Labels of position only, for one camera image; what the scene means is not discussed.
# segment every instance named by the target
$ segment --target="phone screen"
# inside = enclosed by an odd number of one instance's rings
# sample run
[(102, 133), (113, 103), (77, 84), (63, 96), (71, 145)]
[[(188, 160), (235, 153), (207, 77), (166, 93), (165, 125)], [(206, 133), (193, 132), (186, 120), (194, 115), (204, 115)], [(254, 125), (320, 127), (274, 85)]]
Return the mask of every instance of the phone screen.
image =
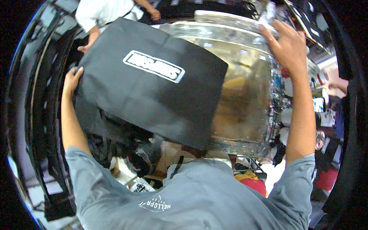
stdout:
[(325, 99), (324, 98), (313, 98), (314, 111), (321, 113), (325, 111)]

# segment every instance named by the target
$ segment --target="gray t-shirt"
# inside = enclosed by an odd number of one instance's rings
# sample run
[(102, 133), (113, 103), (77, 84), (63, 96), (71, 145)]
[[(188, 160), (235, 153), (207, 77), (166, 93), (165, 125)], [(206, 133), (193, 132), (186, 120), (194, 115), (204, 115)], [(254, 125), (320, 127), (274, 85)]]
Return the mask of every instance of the gray t-shirt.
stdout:
[(308, 229), (314, 154), (290, 163), (268, 198), (227, 164), (195, 159), (168, 170), (163, 189), (132, 193), (92, 156), (68, 148), (77, 216), (93, 229)]

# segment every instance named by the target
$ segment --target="black tote bag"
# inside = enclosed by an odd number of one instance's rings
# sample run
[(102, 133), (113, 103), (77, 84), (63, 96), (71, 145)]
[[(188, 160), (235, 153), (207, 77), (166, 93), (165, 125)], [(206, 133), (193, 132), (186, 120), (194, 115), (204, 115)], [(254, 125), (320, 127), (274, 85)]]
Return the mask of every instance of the black tote bag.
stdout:
[(151, 26), (119, 18), (79, 63), (79, 93), (109, 114), (203, 150), (228, 65)]

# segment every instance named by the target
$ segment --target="white printed logo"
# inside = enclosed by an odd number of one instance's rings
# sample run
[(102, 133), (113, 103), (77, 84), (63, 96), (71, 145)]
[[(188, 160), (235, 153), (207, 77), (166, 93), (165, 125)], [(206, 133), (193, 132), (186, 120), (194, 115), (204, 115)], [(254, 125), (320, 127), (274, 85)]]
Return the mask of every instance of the white printed logo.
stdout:
[(123, 59), (124, 64), (150, 72), (174, 83), (179, 83), (185, 70), (162, 59), (132, 50)]
[(161, 200), (161, 196), (159, 195), (159, 199), (153, 198), (146, 202), (141, 202), (139, 204), (141, 208), (145, 208), (150, 210), (151, 212), (163, 212), (165, 209), (170, 209), (171, 205), (165, 204), (163, 200)]

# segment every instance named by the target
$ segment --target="white shirt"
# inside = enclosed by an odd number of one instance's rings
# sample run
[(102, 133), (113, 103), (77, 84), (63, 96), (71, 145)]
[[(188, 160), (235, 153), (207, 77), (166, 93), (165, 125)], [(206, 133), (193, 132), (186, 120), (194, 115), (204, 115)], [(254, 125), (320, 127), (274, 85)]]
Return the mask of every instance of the white shirt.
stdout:
[(117, 18), (124, 18), (137, 21), (143, 16), (132, 0), (81, 0), (75, 14), (75, 19), (85, 32), (92, 27), (104, 26), (106, 23), (113, 22)]

